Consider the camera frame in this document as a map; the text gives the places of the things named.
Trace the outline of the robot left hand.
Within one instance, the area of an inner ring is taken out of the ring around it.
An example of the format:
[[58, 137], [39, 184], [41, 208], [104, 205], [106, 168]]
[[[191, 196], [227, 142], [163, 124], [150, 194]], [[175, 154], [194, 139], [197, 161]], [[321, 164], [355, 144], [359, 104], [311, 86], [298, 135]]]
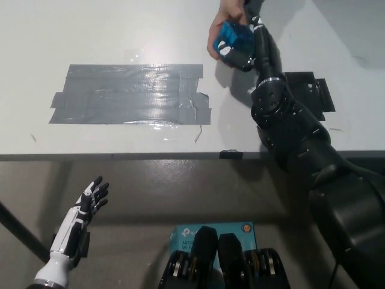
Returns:
[[67, 256], [76, 267], [82, 258], [87, 227], [100, 208], [107, 204], [109, 184], [101, 176], [92, 181], [68, 210], [52, 242], [50, 251]]

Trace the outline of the person's bare hand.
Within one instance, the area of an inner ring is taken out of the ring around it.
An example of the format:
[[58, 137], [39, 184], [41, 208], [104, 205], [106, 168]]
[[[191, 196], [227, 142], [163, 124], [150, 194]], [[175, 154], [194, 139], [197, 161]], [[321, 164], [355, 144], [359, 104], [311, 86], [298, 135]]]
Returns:
[[214, 41], [218, 37], [222, 24], [225, 20], [232, 20], [241, 25], [247, 24], [247, 17], [244, 10], [244, 0], [221, 0], [217, 15], [214, 17], [208, 34], [207, 51], [209, 55], [219, 60], [220, 57], [214, 49]]

